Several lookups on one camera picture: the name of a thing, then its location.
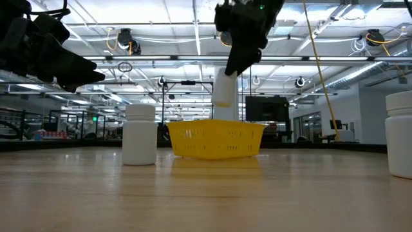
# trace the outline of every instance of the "yellow plastic basket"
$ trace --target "yellow plastic basket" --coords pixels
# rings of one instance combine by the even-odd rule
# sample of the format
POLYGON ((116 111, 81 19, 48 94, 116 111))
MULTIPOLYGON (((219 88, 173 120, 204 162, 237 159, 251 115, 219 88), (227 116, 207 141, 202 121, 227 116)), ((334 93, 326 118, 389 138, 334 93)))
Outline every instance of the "yellow plastic basket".
POLYGON ((223 120, 171 122, 173 152, 197 159, 227 159, 259 154, 264 125, 223 120))

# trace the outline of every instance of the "ceiling light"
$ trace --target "ceiling light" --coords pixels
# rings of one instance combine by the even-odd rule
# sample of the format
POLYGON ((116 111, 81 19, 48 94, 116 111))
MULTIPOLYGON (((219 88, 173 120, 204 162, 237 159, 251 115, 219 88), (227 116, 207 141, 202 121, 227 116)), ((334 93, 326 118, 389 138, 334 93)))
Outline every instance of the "ceiling light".
POLYGON ((302 57, 278 57, 278 56, 266 56, 262 57, 262 61, 301 61, 302 57))
POLYGON ((104 50, 103 52, 106 52, 106 53, 108 53, 108 54, 110 54, 110 55, 113 55, 113 53, 111 53, 109 50, 104 50))
POLYGON ((136 89, 138 92, 145 92, 144 88, 141 85, 136 85, 136 89))
POLYGON ((88 59, 89 61, 104 61, 106 60, 103 56, 84 56, 83 58, 88 59))
MULTIPOLYGON (((366 61, 369 57, 318 57, 320 61, 366 61)), ((316 57, 309 57, 310 61, 316 61, 316 57)))
POLYGON ((412 57, 376 57, 375 61, 412 61, 412 57))
POLYGON ((109 97, 110 97, 111 99, 117 101, 117 102, 122 102, 122 98, 120 98, 120 97, 119 97, 118 95, 116 95, 116 94, 111 94, 109 97))
POLYGON ((229 56, 206 56, 206 55, 200 55, 200 56, 189 56, 189 55, 181 55, 178 56, 178 60, 188 60, 188 61, 207 61, 207 60, 213 60, 213 61, 226 61, 229 58, 229 56))
POLYGON ((77 104, 90 104, 88 101, 82 101, 82 100, 71 100, 72 102, 75 102, 77 104))
POLYGON ((18 86, 29 88, 31 90, 43 90, 40 86, 35 84, 18 84, 18 86))
POLYGON ((112 57, 113 60, 128 60, 128 61, 153 61, 153 60, 169 60, 171 59, 170 56, 166 55, 159 55, 159 56, 153 56, 153 55, 131 55, 131 56, 114 56, 112 57))
POLYGON ((57 96, 57 95, 52 95, 53 97, 55 97, 55 98, 57 98, 57 99, 60 99, 60 100, 67 100, 67 99, 65 99, 64 97, 60 97, 60 96, 57 96))

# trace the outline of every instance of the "tv screen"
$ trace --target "tv screen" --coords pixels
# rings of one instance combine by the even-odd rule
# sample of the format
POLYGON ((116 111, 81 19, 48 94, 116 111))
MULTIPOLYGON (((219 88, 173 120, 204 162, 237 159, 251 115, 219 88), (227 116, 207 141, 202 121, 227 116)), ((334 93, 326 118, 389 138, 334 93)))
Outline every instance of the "tv screen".
MULTIPOLYGON (((340 120, 335 120, 335 122, 336 122, 336 127, 337 127, 337 129, 338 129, 338 130, 341 130, 341 129, 342 129, 342 121, 340 121, 340 120)), ((330 121, 330 129, 332 129, 332 130, 335 129, 335 126, 333 125, 333 121, 332 121, 332 120, 330 121)))
POLYGON ((246 96, 246 121, 286 122, 289 120, 289 102, 286 97, 246 96))

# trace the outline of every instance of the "wooden table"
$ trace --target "wooden table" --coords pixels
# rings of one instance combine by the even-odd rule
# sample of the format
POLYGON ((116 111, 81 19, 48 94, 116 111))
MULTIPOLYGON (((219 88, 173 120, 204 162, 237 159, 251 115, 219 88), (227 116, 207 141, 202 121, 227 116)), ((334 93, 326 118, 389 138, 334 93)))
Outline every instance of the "wooden table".
POLYGON ((387 157, 263 150, 202 161, 120 148, 0 154, 0 231, 412 231, 412 181, 387 157))

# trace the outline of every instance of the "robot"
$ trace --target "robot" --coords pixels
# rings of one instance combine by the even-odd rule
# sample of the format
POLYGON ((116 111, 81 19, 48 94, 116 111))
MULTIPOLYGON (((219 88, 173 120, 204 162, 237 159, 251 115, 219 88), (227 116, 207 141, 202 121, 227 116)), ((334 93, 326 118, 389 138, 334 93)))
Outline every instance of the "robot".
POLYGON ((226 69, 220 69, 215 77, 212 102, 224 108, 233 105, 236 77, 262 58, 261 49, 268 44, 268 33, 276 23, 276 17, 285 0, 235 0, 217 5, 214 24, 231 44, 226 69))

